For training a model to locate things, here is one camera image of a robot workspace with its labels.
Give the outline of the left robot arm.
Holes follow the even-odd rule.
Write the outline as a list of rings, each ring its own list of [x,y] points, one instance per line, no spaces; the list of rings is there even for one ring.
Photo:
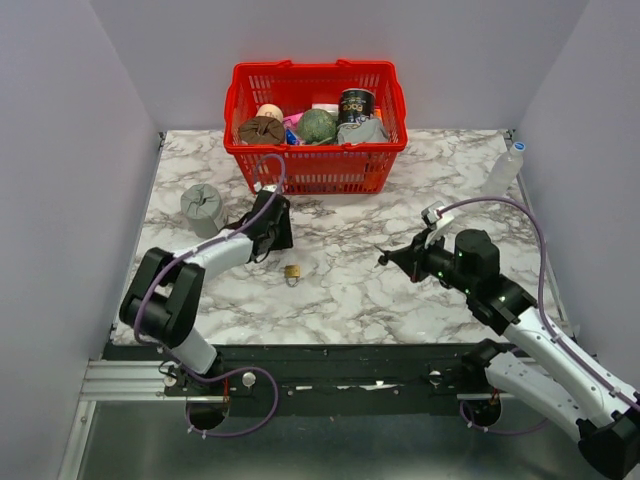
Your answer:
[[[120,321],[165,347],[189,369],[187,382],[201,395],[214,393],[222,380],[215,347],[195,327],[203,286],[232,268],[292,248],[290,207],[283,195],[261,190],[252,209],[215,237],[180,253],[148,250],[124,295]]]

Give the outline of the black head key bunch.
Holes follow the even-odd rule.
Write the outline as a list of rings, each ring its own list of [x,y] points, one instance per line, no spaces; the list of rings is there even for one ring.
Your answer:
[[[394,260],[393,250],[388,250],[380,246],[377,246],[377,250],[379,251],[379,257],[377,260],[379,266],[386,267],[390,262]]]

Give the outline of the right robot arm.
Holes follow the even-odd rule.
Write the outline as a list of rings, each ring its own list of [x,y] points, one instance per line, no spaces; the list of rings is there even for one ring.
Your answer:
[[[460,367],[469,390],[489,385],[543,414],[576,441],[583,458],[608,479],[623,479],[639,464],[639,393],[577,345],[556,323],[542,318],[538,302],[500,271],[500,252],[489,235],[468,229],[447,250],[433,231],[411,244],[382,251],[381,265],[397,265],[414,282],[429,276],[466,298],[472,316],[539,365],[487,341]]]

